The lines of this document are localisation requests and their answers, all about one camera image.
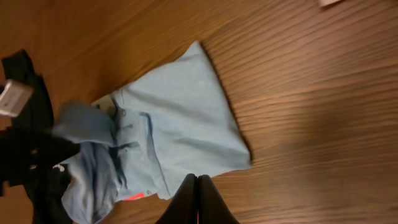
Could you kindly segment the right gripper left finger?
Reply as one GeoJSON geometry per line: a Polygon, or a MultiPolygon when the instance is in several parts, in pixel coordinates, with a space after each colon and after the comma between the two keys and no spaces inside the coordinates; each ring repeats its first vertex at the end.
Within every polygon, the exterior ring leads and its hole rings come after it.
{"type": "Polygon", "coordinates": [[[156,224],[197,224],[196,177],[188,174],[156,224]]]}

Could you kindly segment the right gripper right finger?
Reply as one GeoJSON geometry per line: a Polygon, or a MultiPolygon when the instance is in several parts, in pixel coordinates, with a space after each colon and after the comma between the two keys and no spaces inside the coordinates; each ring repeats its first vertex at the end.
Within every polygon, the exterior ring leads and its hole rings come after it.
{"type": "Polygon", "coordinates": [[[201,175],[197,178],[197,181],[199,224],[239,224],[211,178],[208,175],[201,175]]]}

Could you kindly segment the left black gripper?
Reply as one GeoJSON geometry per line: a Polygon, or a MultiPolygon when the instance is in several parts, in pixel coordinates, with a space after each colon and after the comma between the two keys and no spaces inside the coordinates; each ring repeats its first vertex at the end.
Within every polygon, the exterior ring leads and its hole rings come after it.
{"type": "Polygon", "coordinates": [[[79,145],[46,132],[19,128],[1,131],[1,195],[4,183],[10,186],[32,184],[44,194],[63,195],[65,179],[50,171],[80,151],[79,145]]]}

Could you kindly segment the light blue printed t-shirt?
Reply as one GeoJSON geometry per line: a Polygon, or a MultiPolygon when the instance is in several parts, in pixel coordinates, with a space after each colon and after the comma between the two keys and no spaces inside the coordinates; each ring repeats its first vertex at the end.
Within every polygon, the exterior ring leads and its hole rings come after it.
{"type": "Polygon", "coordinates": [[[77,144],[62,205],[77,223],[99,223],[115,203],[172,198],[188,174],[251,166],[218,76],[194,42],[174,62],[91,105],[67,103],[53,133],[77,144]]]}

